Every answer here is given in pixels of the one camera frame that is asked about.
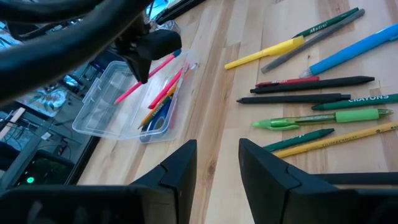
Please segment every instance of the red pencil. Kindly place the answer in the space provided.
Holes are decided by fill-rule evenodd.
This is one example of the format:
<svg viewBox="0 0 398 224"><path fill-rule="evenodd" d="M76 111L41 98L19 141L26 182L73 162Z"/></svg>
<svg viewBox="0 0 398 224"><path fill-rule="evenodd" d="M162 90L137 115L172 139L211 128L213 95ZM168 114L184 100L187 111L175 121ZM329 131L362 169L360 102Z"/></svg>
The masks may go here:
<svg viewBox="0 0 398 224"><path fill-rule="evenodd" d="M174 58L178 57L181 53L181 50L176 50L170 57L168 57L164 62L162 62L158 67L156 67L153 71L148 74L148 79L154 76L160 69L164 68L169 62L171 62ZM131 93L133 93L138 87L142 85L142 82L137 82L134 84L128 91L119 96L118 99L114 102L114 104L118 104L122 102L122 100L126 99Z"/></svg>
<svg viewBox="0 0 398 224"><path fill-rule="evenodd" d="M177 80L181 77L182 68L174 75L173 79L169 81L169 83L163 88L163 90L155 97L155 99L148 106L149 109L154 109L158 102L167 94L169 89L177 82Z"/></svg>

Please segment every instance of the red pen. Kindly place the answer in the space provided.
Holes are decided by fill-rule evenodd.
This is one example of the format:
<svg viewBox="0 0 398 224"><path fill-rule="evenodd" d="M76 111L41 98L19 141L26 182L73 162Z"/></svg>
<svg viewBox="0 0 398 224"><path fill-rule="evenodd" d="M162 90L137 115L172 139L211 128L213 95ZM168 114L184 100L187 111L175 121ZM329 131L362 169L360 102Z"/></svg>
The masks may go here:
<svg viewBox="0 0 398 224"><path fill-rule="evenodd" d="M319 77L309 77L309 78L294 78L291 80L277 80L270 82L262 82L256 84L256 87L264 87L264 86L272 86L272 85L289 85L295 83L308 83L308 82L317 82L319 81Z"/></svg>

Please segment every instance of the pen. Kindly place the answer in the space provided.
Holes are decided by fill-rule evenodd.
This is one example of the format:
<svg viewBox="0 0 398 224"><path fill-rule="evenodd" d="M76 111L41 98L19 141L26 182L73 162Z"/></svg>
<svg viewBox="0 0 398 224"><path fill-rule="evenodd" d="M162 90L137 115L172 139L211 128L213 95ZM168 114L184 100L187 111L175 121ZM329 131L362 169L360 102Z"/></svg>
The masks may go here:
<svg viewBox="0 0 398 224"><path fill-rule="evenodd" d="M332 133L333 131L335 131L334 128L328 128L328 129L320 129L318 131L312 131L310 133L307 134L302 134L290 139L286 139L280 142L276 142L273 144L270 144L268 146L264 146L263 149L269 151L269 152L273 152L279 149L284 149L287 147L292 147L295 146L297 144L301 144L301 143L305 143L305 142L309 142L315 139L320 139L322 137L327 136L328 134Z"/></svg>
<svg viewBox="0 0 398 224"><path fill-rule="evenodd" d="M254 53L249 56L238 59L236 61L230 62L230 63L226 64L224 67L225 67L225 69L230 69L230 68L234 68L239 65L243 65L245 63L251 62L253 60L259 59L261 57L284 54L284 53L289 52L289 51L293 50L294 48L302 45L303 43L304 43L303 36L295 37L293 39L279 43L272 47L268 47L268 48L261 50L257 53Z"/></svg>
<svg viewBox="0 0 398 224"><path fill-rule="evenodd" d="M358 10L359 10L359 9L356 7L356 8L354 8L354 9L350 10L350 11L344 12L344 13L342 13L342 14L340 14L340 15L334 17L334 18L331 18L331 19L329 19L329 20L327 20L327 21L325 21L325 22L321 22L321 23L319 23L319 24L317 24L317 25L315 25L315 26L313 26L313 27L311 27L311 28L309 28L309 29L307 29L307 30L305 30L305 31L299 32L299 33L296 34L294 37L298 37L298 36L300 36L300 35L306 37L306 36L308 36L308 35L310 35L310 34L313 34L313 33L316 32L316 31L320 31L320 30L322 30L322 29L324 29L324 28L330 27L330 26L332 26L333 24L336 24L336 23L342 21L343 19L347 18L348 16L354 14L354 13L357 12Z"/></svg>
<svg viewBox="0 0 398 224"><path fill-rule="evenodd" d="M320 80L311 83L296 83L290 85L259 87L251 89L250 92L261 94L261 93L277 93L283 91L316 90L322 88L360 85L371 81L374 81L374 77L356 76L356 77L346 77L346 78L333 78L329 80Z"/></svg>
<svg viewBox="0 0 398 224"><path fill-rule="evenodd" d="M323 59L322 61L312 65L310 68L306 69L301 75L301 78L311 77L313 75L319 75L322 72L333 68L341 63L344 63L356 56L367 52L381 44L388 41L394 41L398 39L398 24L394 24L384 30L370 35L369 37L360 40L359 42L340 50L334 55Z"/></svg>
<svg viewBox="0 0 398 224"><path fill-rule="evenodd" d="M301 53L303 50L313 46L314 44L318 43L319 41L327 38L328 36L332 35L336 31L340 30L343 28L345 25L349 24L350 22L353 22L357 18L363 16L365 14L365 10L361 9L354 14L348 16L347 18L343 19L342 21L336 23L335 25L325 29L324 32L321 32L320 34L316 35L315 37L311 38L310 40L306 41L303 45L300 47L297 47L296 49L292 50L291 52L288 52L279 58L275 59L268 65L264 66L261 68L262 73L267 73L271 71L272 69L278 67L279 65L282 65L292 57L296 56L297 54Z"/></svg>
<svg viewBox="0 0 398 224"><path fill-rule="evenodd" d="M154 76L160 69L164 68L168 63L170 63L173 59L178 57L180 54L181 54L181 50L176 50L170 57L168 57L164 62L162 62L158 67L156 67L153 71L151 71L148 74L148 79L150 79L152 76ZM141 85L142 85L142 82L137 82L130 89L128 89L128 91L126 91L121 96L119 96L119 98L116 99L114 104L118 104L118 103L122 102L122 100L126 99L131 93L133 93Z"/></svg>
<svg viewBox="0 0 398 224"><path fill-rule="evenodd" d="M351 99L349 94L327 93L312 95L293 95L293 96L255 96L244 97L236 100L242 104L261 104L261 103L328 103L340 100Z"/></svg>
<svg viewBox="0 0 398 224"><path fill-rule="evenodd" d="M319 123L348 123L355 121L370 121L393 114L392 110L386 109L365 109L353 111L338 111L332 114L318 114L295 118L274 118L265 119L252 123L253 127L266 128L273 131L285 131L299 128L300 125L319 124Z"/></svg>
<svg viewBox="0 0 398 224"><path fill-rule="evenodd" d="M324 103L315 105L312 107L313 110L336 110L343 108L354 108L359 106L370 106L370 105L381 105L386 103L397 103L398 94L381 95L381 96L369 96L364 98L343 100L335 103Z"/></svg>
<svg viewBox="0 0 398 224"><path fill-rule="evenodd" d="M288 85L288 84L307 83L307 82L316 82L316 81L319 81L319 77L294 78L290 80L277 80L277 81L257 83L256 87L271 86L271 85Z"/></svg>

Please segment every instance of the black pen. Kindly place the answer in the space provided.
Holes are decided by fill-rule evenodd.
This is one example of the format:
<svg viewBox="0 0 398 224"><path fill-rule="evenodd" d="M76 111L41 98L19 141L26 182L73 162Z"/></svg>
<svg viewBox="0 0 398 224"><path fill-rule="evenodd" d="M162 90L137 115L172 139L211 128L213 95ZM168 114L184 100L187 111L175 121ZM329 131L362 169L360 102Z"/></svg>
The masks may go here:
<svg viewBox="0 0 398 224"><path fill-rule="evenodd" d="M356 77L320 80L317 82L310 82L310 83L265 86L265 87L251 89L250 92L261 94L261 93L277 93L277 92L283 92L283 91L317 90L317 89L322 89L322 88L360 85L360 84L371 82L371 81L374 81L374 77L356 76Z"/></svg>
<svg viewBox="0 0 398 224"><path fill-rule="evenodd" d="M341 100L350 100L351 95L341 93L295 95L295 96L257 96L244 97L236 100L243 104L263 103L332 103Z"/></svg>

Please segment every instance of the clear plastic box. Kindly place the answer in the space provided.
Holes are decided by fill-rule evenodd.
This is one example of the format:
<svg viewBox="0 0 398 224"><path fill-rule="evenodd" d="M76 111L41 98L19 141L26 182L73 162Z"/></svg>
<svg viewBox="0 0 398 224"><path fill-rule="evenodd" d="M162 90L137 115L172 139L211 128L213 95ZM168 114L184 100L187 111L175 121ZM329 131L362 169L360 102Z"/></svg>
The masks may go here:
<svg viewBox="0 0 398 224"><path fill-rule="evenodd" d="M167 57L152 62L150 70ZM190 71L183 72L177 81L177 89L163 124L152 131L142 132L138 127L151 111L148 106L184 66L189 66ZM173 140L182 131L190 111L192 83L197 68L196 55L192 51L182 52L150 78L148 83L115 105L115 100L137 80L124 62L111 62L84 97L84 105L72 127L79 133L117 140L139 138L144 143Z"/></svg>

